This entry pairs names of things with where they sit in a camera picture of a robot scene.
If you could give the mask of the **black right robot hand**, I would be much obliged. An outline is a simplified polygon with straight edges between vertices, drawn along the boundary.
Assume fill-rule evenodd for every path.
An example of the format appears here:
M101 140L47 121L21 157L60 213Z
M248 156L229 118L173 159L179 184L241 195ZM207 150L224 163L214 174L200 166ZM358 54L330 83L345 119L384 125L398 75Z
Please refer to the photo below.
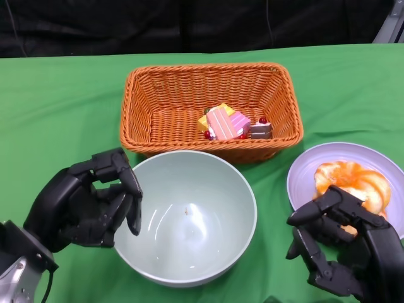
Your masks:
M360 302L403 302L403 246L394 227L330 186L295 210L287 223L293 241L287 259L301 256L308 283Z

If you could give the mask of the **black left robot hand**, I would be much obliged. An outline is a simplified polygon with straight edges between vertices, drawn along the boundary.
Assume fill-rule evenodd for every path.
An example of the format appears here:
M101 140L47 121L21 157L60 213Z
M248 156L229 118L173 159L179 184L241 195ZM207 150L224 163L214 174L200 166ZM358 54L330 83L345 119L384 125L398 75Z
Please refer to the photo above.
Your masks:
M143 192L122 148L60 170L35 198L23 228L50 252L113 247L123 222L141 231Z

